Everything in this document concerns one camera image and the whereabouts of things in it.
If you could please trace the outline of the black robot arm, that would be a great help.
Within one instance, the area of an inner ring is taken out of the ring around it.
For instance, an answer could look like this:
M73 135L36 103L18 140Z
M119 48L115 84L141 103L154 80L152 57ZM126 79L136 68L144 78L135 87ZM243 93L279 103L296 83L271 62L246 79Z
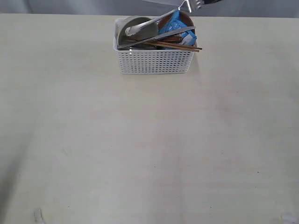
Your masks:
M205 5L208 5L208 4L214 4L214 3L219 2L221 0L203 0L203 1L204 1Z

